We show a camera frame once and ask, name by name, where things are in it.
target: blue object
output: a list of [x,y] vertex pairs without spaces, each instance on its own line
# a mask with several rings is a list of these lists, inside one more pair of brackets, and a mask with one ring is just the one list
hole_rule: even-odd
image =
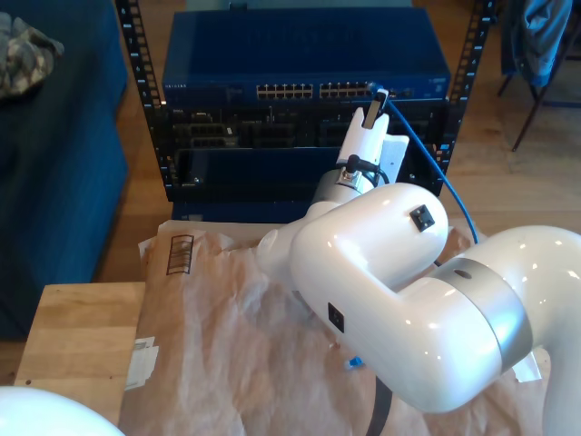
[[359,356],[355,356],[353,359],[345,362],[345,369],[347,371],[355,370],[363,366],[365,366],[365,363],[363,363],[363,360]]
[[443,99],[450,72],[424,9],[307,8],[177,13],[163,90],[171,108]]
[[0,337],[22,338],[47,284],[93,278],[127,173],[115,127],[127,73],[109,0],[2,9],[64,44],[42,86],[0,104]]
[[460,196],[458,195],[458,193],[454,189],[454,186],[452,186],[452,183],[450,183],[450,181],[448,180],[448,178],[446,177],[446,175],[444,174],[444,172],[442,171],[442,169],[439,167],[439,165],[436,162],[436,160],[432,157],[432,155],[426,149],[426,147],[424,146],[424,144],[418,138],[418,136],[414,132],[414,129],[411,128],[411,126],[408,123],[408,120],[406,120],[406,118],[401,114],[401,112],[391,102],[390,99],[387,99],[386,102],[387,102],[387,105],[389,106],[389,109],[391,109],[391,111],[395,115],[398,116],[399,120],[403,123],[404,127],[406,128],[406,131],[408,132],[409,136],[411,136],[411,139],[414,140],[414,143],[416,144],[416,146],[426,156],[426,159],[428,159],[428,162],[431,165],[431,167],[438,174],[438,176],[441,177],[442,182],[444,182],[444,184],[449,189],[450,193],[454,197],[454,200],[456,200],[456,203],[458,203],[458,206],[460,207],[460,210],[462,211],[462,213],[466,217],[466,222],[468,223],[468,227],[470,227],[470,231],[472,232],[472,237],[474,238],[474,243],[478,243],[478,232],[476,231],[476,227],[474,226],[474,223],[472,223],[472,218],[470,218],[470,214],[468,213],[468,209],[466,208],[466,206],[462,202],[462,199],[460,198]]

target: network switch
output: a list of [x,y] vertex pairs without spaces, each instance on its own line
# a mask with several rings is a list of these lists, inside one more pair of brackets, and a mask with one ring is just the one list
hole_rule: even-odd
[[442,100],[450,73],[425,10],[412,7],[177,13],[163,74],[171,108]]

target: black cable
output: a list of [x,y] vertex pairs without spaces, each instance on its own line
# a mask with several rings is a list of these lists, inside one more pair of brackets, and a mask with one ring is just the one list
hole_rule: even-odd
[[379,178],[383,179],[384,184],[389,184],[388,175],[381,169],[379,165],[374,163],[364,161],[360,159],[356,154],[352,154],[346,163],[338,163],[336,168],[345,168],[348,173],[354,173],[355,171],[361,171],[363,177],[371,182],[374,188],[379,185]]
[[374,179],[374,176],[372,176],[371,174],[369,174],[369,173],[367,173],[365,171],[362,171],[361,172],[361,175],[363,177],[365,177],[367,180],[369,180],[369,182],[373,185],[374,188],[377,188],[377,184],[376,184],[375,180],[373,180]]
[[385,171],[383,171],[379,165],[378,165],[378,174],[379,174],[379,175],[381,176],[381,178],[383,179],[383,183],[384,183],[384,184],[389,184],[388,175],[387,175],[387,174],[385,174]]

